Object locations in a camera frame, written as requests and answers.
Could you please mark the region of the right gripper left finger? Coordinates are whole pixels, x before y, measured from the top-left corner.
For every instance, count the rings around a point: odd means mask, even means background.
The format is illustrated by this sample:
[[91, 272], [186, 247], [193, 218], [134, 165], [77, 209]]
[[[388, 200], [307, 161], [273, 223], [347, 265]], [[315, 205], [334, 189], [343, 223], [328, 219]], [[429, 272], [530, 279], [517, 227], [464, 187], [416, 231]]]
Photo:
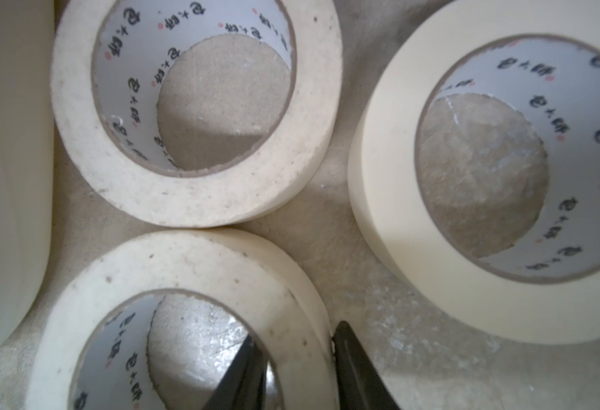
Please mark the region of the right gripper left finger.
[[268, 358], [251, 336], [245, 338], [204, 410], [261, 410], [266, 396]]

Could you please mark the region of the masking tape roll six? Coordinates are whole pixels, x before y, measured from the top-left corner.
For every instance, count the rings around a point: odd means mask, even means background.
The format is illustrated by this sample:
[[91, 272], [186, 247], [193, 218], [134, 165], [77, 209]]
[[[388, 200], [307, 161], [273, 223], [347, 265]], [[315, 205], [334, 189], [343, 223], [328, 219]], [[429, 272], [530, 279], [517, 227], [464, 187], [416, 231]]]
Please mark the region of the masking tape roll six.
[[272, 361], [288, 409], [335, 409], [338, 382], [327, 309], [275, 244], [240, 230], [168, 230], [96, 259], [61, 294], [35, 356], [28, 409], [162, 409], [148, 336], [168, 293], [230, 311]]

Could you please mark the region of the masking tape roll seven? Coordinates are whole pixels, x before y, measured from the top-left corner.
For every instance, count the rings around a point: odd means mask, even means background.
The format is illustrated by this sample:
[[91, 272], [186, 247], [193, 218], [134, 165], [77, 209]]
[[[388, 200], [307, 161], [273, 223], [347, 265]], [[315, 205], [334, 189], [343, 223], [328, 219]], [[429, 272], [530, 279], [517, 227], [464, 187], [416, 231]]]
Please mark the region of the masking tape roll seven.
[[[239, 159], [191, 172], [158, 128], [163, 82], [185, 51], [221, 35], [271, 47], [291, 71], [276, 128]], [[64, 146], [107, 202], [163, 227], [220, 227], [290, 201], [327, 151], [343, 77], [330, 1], [71, 1], [52, 55]]]

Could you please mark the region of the white plastic storage box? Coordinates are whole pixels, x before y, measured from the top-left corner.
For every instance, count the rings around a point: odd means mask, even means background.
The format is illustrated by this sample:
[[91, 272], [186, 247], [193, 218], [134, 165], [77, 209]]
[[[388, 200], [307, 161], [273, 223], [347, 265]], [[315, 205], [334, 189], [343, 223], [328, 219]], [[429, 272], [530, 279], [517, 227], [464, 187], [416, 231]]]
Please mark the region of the white plastic storage box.
[[0, 1], [0, 345], [29, 311], [51, 247], [52, 1]]

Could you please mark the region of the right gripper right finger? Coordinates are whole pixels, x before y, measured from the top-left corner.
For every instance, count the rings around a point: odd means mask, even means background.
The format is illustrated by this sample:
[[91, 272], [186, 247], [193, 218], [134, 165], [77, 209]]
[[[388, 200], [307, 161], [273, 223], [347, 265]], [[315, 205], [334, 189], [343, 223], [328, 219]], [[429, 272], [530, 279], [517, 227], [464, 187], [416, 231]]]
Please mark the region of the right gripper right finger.
[[339, 322], [332, 341], [340, 408], [399, 410], [348, 322]]

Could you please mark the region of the masking tape roll ten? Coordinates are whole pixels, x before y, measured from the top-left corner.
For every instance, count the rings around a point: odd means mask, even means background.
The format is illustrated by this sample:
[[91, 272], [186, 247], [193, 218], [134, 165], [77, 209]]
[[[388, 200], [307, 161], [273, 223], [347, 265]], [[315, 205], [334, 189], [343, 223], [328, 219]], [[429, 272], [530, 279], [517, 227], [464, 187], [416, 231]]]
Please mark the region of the masking tape roll ten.
[[[416, 135], [434, 98], [477, 93], [544, 143], [549, 190], [515, 245], [472, 261], [421, 196]], [[600, 1], [455, 1], [382, 74], [348, 165], [356, 222], [399, 278], [463, 323], [525, 343], [600, 338]]]

